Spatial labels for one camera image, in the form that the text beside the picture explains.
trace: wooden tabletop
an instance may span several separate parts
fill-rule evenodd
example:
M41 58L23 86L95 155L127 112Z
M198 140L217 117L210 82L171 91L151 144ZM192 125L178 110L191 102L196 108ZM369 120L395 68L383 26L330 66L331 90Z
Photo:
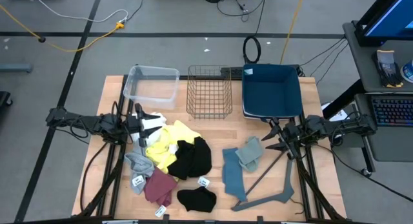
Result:
M106 77L105 85L103 87L102 96L97 113L110 113L112 103L119 99L123 76L108 76ZM303 100L304 113L306 115L314 114L322 116L319 96L315 80L312 77L299 78L301 87L301 96ZM179 92L176 99L176 108L174 110L156 110L153 108L143 107L145 112L161 112L167 118L167 124L172 124L175 120L182 121L186 126L192 130L199 132L206 140L212 151L212 170L205 176L210 180L208 190L217 195L217 204L211 213L190 211L186 209L176 198L177 191L181 189L195 189L198 188L197 178L189 178L186 181L179 181L178 186L172 191L172 204L167 208L166 214L170 215L170 219L180 220L232 220L232 221L254 221L257 216L263 216L265 221L305 221L304 214L295 214L301 212L303 207L291 201L281 203L278 201L271 201L250 209L240 212L234 212L230 208L237 203L234 196L225 194L224 184L222 182L222 167L223 167L223 148L242 147L249 136L257 136L259 139L267 135L270 131L268 124L259 120L245 119L242 113L241 105L241 82L232 81L232 113L224 120L195 120L186 112L186 88L187 81L179 82ZM270 139L262 142L265 147L269 144L276 143L277 140ZM320 145L329 148L327 139L319 142ZM85 159L83 171L91 157L103 145L102 139L99 136L92 136ZM98 157L95 158L90 167L85 186L85 203L87 203L95 196L102 184L103 172L105 170L106 158L108 154L108 147ZM126 152L132 150L132 145L128 145ZM331 205L342 216L346 216L341 197L341 191L337 178L336 168L332 154L320 147L312 148L314 164L316 168L318 185L322 193L331 203ZM267 169L269 164L280 153L275 150L265 150L263 157L259 163L259 168L253 172L243 172L245 190L248 190L255 180ZM249 201L264 198L283 191L285 180L285 171L287 167L287 156L283 156L275 166L268 172L268 174L261 180L257 187L247 196ZM134 194L130 188L130 169L126 163L123 165L122 179L119 187L119 195L117 199L117 207L115 218L118 219L157 219L154 215L159 208L156 203L150 203L145 199L145 195ZM296 164L293 163L291 183L295 191L292 198L295 201L302 202L301 190L299 186L299 177L296 169ZM80 213L79 195L80 195L81 181L77 191L76 200L73 206L73 214ZM310 206L312 207L312 216L316 217L316 210L313 203L313 197L310 189L309 191ZM106 193L106 205L104 214L108 213L110 198L112 195L112 188L108 189Z

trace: black sock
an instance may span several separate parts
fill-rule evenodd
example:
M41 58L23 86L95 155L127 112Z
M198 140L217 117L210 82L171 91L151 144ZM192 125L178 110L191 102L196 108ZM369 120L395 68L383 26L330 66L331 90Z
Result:
M189 177L199 177L208 174L212 168L211 150L206 141L201 137L194 140L195 151Z
M199 177L212 168L211 150L201 137L194 139L194 145L186 141L178 141L178 150L175 153L177 160L168 166L168 173L179 179Z
M186 211L212 212L217 203L217 196L205 187L199 187L195 190L180 190L177 193L177 198L185 206Z

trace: black floor stripe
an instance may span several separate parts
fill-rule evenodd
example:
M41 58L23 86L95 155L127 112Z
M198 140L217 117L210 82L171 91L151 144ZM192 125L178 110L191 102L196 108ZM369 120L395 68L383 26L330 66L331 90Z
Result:
M89 19L93 19L95 17L97 7L99 6L100 1L101 0L95 0L95 2L93 3L93 7L92 7L92 10L90 12ZM84 47L91 27L92 27L92 22L88 21L86 26L85 26L85 30L83 31L83 35L82 35L81 40L79 42L78 48ZM65 85L64 85L62 93L60 95L59 102L57 103L58 106L63 106L65 104L67 94L68 94L70 85L72 84L73 76L76 72L76 68L79 64L81 55L82 55L82 51L76 52L76 54L74 56L74 59L72 61L72 66L70 67L70 71L68 73ZM24 194L23 199L20 203L19 210L17 211L16 217L15 217L15 220L14 220L15 223L23 222L23 220L25 219L27 209L28 209L29 204L32 200L33 193L34 193L34 190L36 188L37 182L39 180L43 165L45 164L45 160L46 160L50 145L52 143L54 132L55 132L55 130L53 130L51 128L48 129L45 140L43 141L43 145L42 145L41 150L40 150L40 154L37 157L37 161L36 161L35 167L33 169L32 176L30 177L30 181L28 182L25 194Z
M93 32L90 37L102 36L105 33ZM253 33L113 33L110 37L240 37L245 38ZM288 34L262 33L260 38L287 38ZM341 39L343 34L291 34L290 38L298 39Z
M37 32L44 37L81 37L81 32ZM99 37L106 33L90 32L88 37ZM116 32L108 37L240 37L252 35L252 33L122 33ZM0 32L0 36L5 37L30 37L27 32ZM260 38L287 38L287 34L282 33L262 33L257 34ZM293 39L341 39L343 34L291 34Z
M83 32L36 32L43 37L82 37ZM0 32L2 37L32 37L29 32Z

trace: gray floor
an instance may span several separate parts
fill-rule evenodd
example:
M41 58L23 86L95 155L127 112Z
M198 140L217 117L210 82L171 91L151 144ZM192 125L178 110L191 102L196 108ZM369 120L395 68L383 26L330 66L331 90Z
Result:
M287 33L298 0L267 0L260 32ZM89 15L94 0L46 0L53 9L66 15ZM101 0L97 19L119 8L130 12L140 0ZM222 9L237 12L230 1ZM251 9L259 0L240 0ZM304 0L294 33L342 34L341 24L360 18L374 0ZM37 1L0 0L20 21L40 32L82 32L85 21L67 20L51 14ZM238 17L225 17L215 5L204 0L146 0L140 12L122 32L254 32L259 13L246 23ZM93 32L113 28L112 21L94 23ZM0 32L23 31L0 12ZM79 37L48 37L48 41L66 48L76 48ZM285 39L260 39L263 47L261 63L279 63ZM337 39L291 39L284 63L304 63ZM82 54L65 107L73 112L95 114L105 76L125 74L136 63L166 66L186 74L190 65L243 64L242 38L204 37L109 37L97 42ZM248 45L251 57L256 54ZM57 105L63 84L72 64L74 53L57 51L42 45L32 37L0 36L0 62L31 63L34 71L0 74L0 90L12 93L14 105L0 126L0 223L11 222L19 207L47 128L48 109ZM323 60L321 57L306 65L307 75ZM333 58L327 60L314 76L319 79ZM350 86L358 74L347 48L319 84L321 100L330 101ZM337 153L352 166L363 168L361 151L348 148L360 145L359 139L345 140ZM26 220L69 217L86 146L64 133L56 133L49 155L29 206ZM392 188L413 196L409 172L411 163L376 162L374 178ZM374 223L408 223L413 219L413 205L383 190L337 164L343 198L350 218Z

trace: dark blue cloth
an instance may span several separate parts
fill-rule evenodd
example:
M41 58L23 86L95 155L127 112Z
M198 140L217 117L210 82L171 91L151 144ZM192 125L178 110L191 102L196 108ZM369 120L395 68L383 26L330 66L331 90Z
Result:
M240 201L246 201L243 169L239 164L239 158L235 151L238 148L222 150L224 167L222 168L222 181L225 184L225 193L236 196Z

